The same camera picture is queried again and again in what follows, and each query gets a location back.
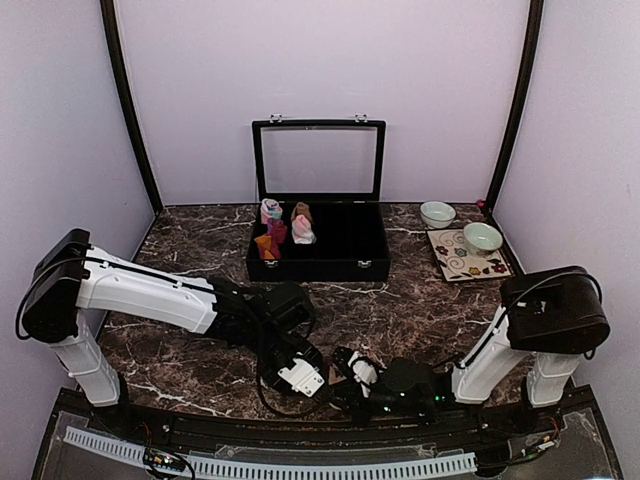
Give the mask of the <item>striped brown beige sock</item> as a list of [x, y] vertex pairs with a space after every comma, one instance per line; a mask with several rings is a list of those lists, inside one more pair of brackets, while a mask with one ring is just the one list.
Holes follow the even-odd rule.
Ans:
[[328, 370], [328, 383], [330, 386], [338, 384], [346, 379], [346, 377], [336, 368], [331, 366]]

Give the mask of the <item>pink patterned sock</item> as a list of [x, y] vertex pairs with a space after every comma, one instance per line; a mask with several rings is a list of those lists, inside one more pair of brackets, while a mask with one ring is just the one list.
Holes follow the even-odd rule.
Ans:
[[298, 215], [292, 220], [291, 231], [297, 245], [313, 245], [316, 242], [312, 224], [304, 215]]

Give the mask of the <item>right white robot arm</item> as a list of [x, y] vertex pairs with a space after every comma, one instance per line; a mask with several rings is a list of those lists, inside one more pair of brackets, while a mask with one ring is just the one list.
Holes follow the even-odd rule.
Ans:
[[495, 387], [525, 358], [534, 365], [521, 387], [522, 403], [510, 413], [521, 434], [534, 432], [557, 405], [581, 359], [590, 359], [609, 337], [598, 280], [580, 266], [509, 278], [485, 333], [451, 368], [395, 358], [380, 367], [357, 353], [345, 357], [350, 380], [346, 410], [358, 426], [379, 416], [427, 422], [447, 410], [484, 404]]

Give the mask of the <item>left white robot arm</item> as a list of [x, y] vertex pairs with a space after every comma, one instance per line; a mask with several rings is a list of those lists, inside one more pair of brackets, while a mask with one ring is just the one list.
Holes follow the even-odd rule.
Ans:
[[271, 289], [210, 277], [191, 278], [125, 261], [69, 231], [36, 265], [15, 317], [16, 336], [49, 345], [120, 436], [141, 427], [124, 378], [97, 345], [83, 313], [104, 310], [155, 320], [246, 347], [256, 357], [256, 384], [283, 395], [319, 400], [327, 381], [323, 358], [298, 326], [313, 326], [315, 309], [293, 282]]

